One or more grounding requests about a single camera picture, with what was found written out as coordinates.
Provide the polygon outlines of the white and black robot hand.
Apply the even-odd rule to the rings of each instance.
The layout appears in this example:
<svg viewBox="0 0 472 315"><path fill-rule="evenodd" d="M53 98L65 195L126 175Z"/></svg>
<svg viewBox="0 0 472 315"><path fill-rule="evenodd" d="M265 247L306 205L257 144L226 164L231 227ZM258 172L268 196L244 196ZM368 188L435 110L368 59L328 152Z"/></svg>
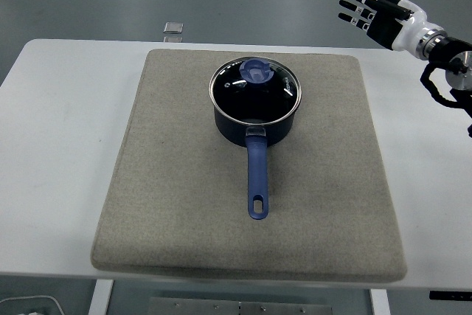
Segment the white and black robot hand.
<svg viewBox="0 0 472 315"><path fill-rule="evenodd" d="M429 57L428 45L447 32L428 21L425 10L409 0L340 0L348 12L338 17L364 31L385 49L407 51L416 58Z"/></svg>

